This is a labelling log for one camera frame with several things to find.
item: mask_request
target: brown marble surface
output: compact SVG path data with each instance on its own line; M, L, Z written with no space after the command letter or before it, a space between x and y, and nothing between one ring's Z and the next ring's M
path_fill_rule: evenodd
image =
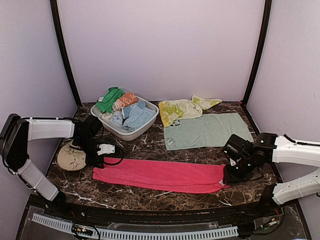
M86 119L93 103L84 103L77 111L76 118ZM256 137L248 118L236 102L223 102L204 111L212 113L239 113L248 125L253 138ZM202 147L177 151L167 151L164 142L163 124L160 115L155 124L133 141L123 141L107 130L102 142L117 144L124 149L125 158L158 161L186 162L197 164L228 164L221 147ZM60 148L68 141L64 140ZM264 178L232 185L212 194L191 194L152 190L134 186L117 185L93 180L93 167L86 166L79 171L65 171L57 164L55 156L47 177L67 196L69 203L142 211L199 210L234 206L256 202L266 185L276 183L276 176L270 165L265 164L260 172Z

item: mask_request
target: red towel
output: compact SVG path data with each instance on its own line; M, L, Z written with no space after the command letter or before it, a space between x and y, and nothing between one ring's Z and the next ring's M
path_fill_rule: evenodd
M118 158L105 157L106 163ZM115 166L93 169L93 179L162 191L209 194L228 188L223 184L225 165L124 159Z

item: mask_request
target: blue towel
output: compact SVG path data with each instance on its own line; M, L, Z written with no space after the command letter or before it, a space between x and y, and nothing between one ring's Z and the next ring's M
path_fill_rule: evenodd
M146 122L148 122L156 114L156 111L151 110L147 107L141 109L137 105L132 107L132 110L129 114L129 118L126 119L123 123L123 129L128 130L130 133L137 130Z
M146 103L144 101L138 101L135 104L131 104L122 108L122 115L124 119L127 119L130 115L132 108L137 105L139 108L144 109L146 107Z
M122 125L123 120L124 116L122 115L121 111L115 111L110 118L110 123Z

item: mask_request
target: laundry basket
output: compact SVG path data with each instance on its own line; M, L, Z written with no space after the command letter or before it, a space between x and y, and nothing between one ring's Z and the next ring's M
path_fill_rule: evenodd
M104 128L106 128L107 130L109 130L111 133L113 133L114 135L116 135L117 137L121 138L122 140L125 141L132 141L134 139L136 139L137 137L139 137L140 135L142 135L145 131L147 131L152 124L155 123L157 115L159 114L159 108L152 104L151 102L144 100L143 98L136 96L138 99L138 102L140 101L144 101L145 105L148 109L154 110L155 111L155 115L148 121L146 122L143 126L139 127L138 129L136 129L133 132L129 132L128 130L124 130L122 125L116 125L114 123L111 123L110 120L104 120L102 118L102 113L99 110L99 108L94 105L90 112L93 116L97 117L101 122L102 125L104 126Z

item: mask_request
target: folded towel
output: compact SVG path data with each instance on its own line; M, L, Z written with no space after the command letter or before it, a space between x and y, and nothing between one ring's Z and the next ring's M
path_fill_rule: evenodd
M107 163L117 158L105 157ZM147 189L209 194L223 188L224 165L124 159L119 165L93 169L93 179Z
M223 147L232 134L253 141L252 135L238 113L204 114L194 119L176 120L165 127L167 150Z
M146 107L146 103L144 101L138 101L135 104L131 104L129 106L122 108L122 115L124 119L127 119L129 117L129 114L135 105L137 105L141 109L144 109Z
M103 100L98 101L95 105L103 114L105 112L111 113L112 105L118 98L122 97L123 94L124 92L118 87L110 87L108 93L103 96Z
M115 101L115 103L112 105L112 110L120 111L124 107L134 104L137 101L137 96L133 92L127 92Z
M122 115L121 111L115 111L110 118L110 123L122 125L123 120L124 116Z
M192 100L175 100L159 102L162 123L169 127L176 119L194 119L202 116L202 109Z
M221 99L204 99L197 95L192 96L192 102L200 106L202 110L208 110L212 108L214 105L222 103Z
M137 105L134 105L129 114L129 118L123 123L123 129L128 130L131 133L152 119L155 114L156 111L154 110L147 107L141 109Z

